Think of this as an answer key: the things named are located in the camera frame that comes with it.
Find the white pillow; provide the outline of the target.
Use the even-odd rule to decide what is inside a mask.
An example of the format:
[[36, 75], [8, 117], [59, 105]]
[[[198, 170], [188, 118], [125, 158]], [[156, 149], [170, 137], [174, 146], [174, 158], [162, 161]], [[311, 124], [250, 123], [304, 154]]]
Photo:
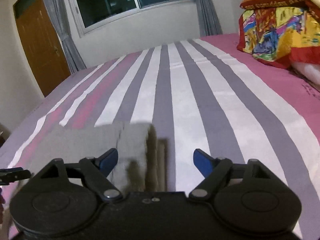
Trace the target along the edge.
[[320, 82], [320, 66], [319, 64], [293, 62], [292, 66], [300, 74], [306, 77], [311, 83], [319, 86]]

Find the colourful folded blanket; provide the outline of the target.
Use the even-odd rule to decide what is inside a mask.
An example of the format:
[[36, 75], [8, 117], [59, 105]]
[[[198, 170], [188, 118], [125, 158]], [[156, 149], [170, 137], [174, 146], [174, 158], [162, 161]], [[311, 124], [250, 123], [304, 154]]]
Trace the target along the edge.
[[286, 69], [319, 64], [319, 5], [312, 0], [243, 0], [237, 49]]

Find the striped pink grey bed sheet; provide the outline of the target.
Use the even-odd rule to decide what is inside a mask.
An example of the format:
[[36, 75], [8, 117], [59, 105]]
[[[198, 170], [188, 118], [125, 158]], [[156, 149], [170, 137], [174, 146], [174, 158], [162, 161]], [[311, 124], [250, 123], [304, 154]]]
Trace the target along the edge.
[[175, 42], [82, 70], [57, 86], [1, 148], [1, 167], [74, 161], [81, 131], [117, 122], [153, 124], [167, 155], [167, 186], [190, 192], [201, 180], [200, 148], [235, 163], [259, 159], [300, 198], [295, 233], [319, 239], [319, 91], [296, 74], [236, 49], [237, 35]]

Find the grey curtain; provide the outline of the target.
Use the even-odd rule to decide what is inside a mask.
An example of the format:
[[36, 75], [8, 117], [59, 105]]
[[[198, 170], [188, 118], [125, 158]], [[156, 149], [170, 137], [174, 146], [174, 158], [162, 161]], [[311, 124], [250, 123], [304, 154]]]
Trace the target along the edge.
[[221, 35], [222, 29], [212, 0], [195, 0], [200, 36]]
[[68, 68], [71, 74], [86, 69], [71, 36], [64, 0], [43, 0], [49, 19], [61, 41]]

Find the grey curtain left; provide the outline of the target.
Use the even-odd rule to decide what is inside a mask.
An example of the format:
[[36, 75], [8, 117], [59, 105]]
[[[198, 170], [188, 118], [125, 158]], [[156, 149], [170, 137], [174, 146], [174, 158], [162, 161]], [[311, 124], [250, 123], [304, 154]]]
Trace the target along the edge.
[[68, 68], [71, 74], [86, 69], [71, 36], [64, 0], [43, 0], [49, 19], [61, 41]]

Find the grey pants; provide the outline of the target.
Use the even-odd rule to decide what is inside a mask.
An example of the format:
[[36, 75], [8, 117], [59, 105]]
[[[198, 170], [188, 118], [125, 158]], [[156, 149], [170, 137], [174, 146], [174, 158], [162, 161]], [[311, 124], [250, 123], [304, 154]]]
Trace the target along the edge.
[[99, 157], [109, 149], [118, 151], [118, 163], [108, 179], [124, 194], [130, 191], [164, 191], [165, 153], [152, 124], [140, 122], [83, 129], [56, 125], [35, 147], [25, 168], [37, 173], [54, 158], [77, 163]]

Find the brown wooden door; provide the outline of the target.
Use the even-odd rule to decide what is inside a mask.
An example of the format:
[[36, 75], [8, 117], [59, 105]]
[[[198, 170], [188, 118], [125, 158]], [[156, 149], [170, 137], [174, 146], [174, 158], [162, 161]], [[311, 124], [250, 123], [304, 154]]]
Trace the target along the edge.
[[71, 74], [57, 33], [43, 0], [18, 0], [14, 14], [31, 71], [43, 96], [48, 96]]

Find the grey curtain right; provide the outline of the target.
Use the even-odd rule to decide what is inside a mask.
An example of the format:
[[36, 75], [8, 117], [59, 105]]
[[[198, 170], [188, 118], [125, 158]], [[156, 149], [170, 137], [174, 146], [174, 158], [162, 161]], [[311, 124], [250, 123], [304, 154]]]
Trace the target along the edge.
[[195, 0], [200, 36], [221, 35], [222, 29], [212, 0]]

